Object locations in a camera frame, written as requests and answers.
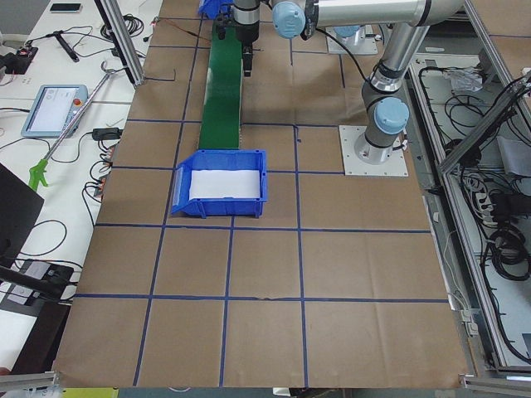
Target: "tablet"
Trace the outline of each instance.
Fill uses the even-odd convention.
[[[43,85],[22,128],[22,136],[56,138],[88,98],[84,85]]]

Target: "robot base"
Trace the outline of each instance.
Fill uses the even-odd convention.
[[[360,135],[365,133],[365,126],[339,126],[341,152],[345,176],[364,177],[408,177],[406,160],[402,150],[392,151],[389,159],[379,165],[372,165],[361,160],[354,150],[354,144]],[[394,146],[400,145],[397,138]]]
[[[334,29],[332,27],[327,27],[326,31],[331,34],[332,36],[336,37],[336,34],[334,32]],[[365,35],[373,34],[373,28],[370,25],[367,25],[365,27]],[[347,52],[341,48],[341,46],[330,39],[329,37],[326,38],[328,47],[329,47],[329,54],[346,54]],[[373,37],[360,37],[359,42],[357,45],[355,45],[354,40],[347,40],[347,43],[345,44],[347,48],[356,56],[373,56],[378,53],[378,48],[376,47],[376,41]]]

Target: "power adapter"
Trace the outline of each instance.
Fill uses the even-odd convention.
[[[122,136],[123,129],[117,127],[107,127],[105,129],[93,129],[92,139],[95,141],[105,141],[107,139],[119,139]]]

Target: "blue object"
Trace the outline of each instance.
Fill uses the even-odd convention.
[[[374,121],[385,134],[399,134],[409,120],[409,108],[398,98],[381,100],[374,110]]]
[[[255,216],[262,214],[267,201],[266,151],[210,149],[195,152],[178,165],[173,188],[172,214],[183,211],[190,216]],[[195,198],[190,200],[192,171],[257,170],[260,175],[260,197]]]
[[[89,96],[84,85],[42,85],[22,127],[29,138],[57,138]]]
[[[293,39],[304,30],[305,23],[304,11],[294,2],[279,2],[273,7],[273,25],[281,37]]]
[[[341,37],[352,37],[358,33],[361,27],[359,25],[351,25],[349,27],[334,27],[334,32]]]
[[[222,4],[232,4],[233,0],[201,0],[199,3],[199,13],[204,13],[208,19],[216,19]]]

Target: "smartphone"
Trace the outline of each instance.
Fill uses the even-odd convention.
[[[79,2],[54,2],[51,5],[50,12],[79,12],[81,11]]]

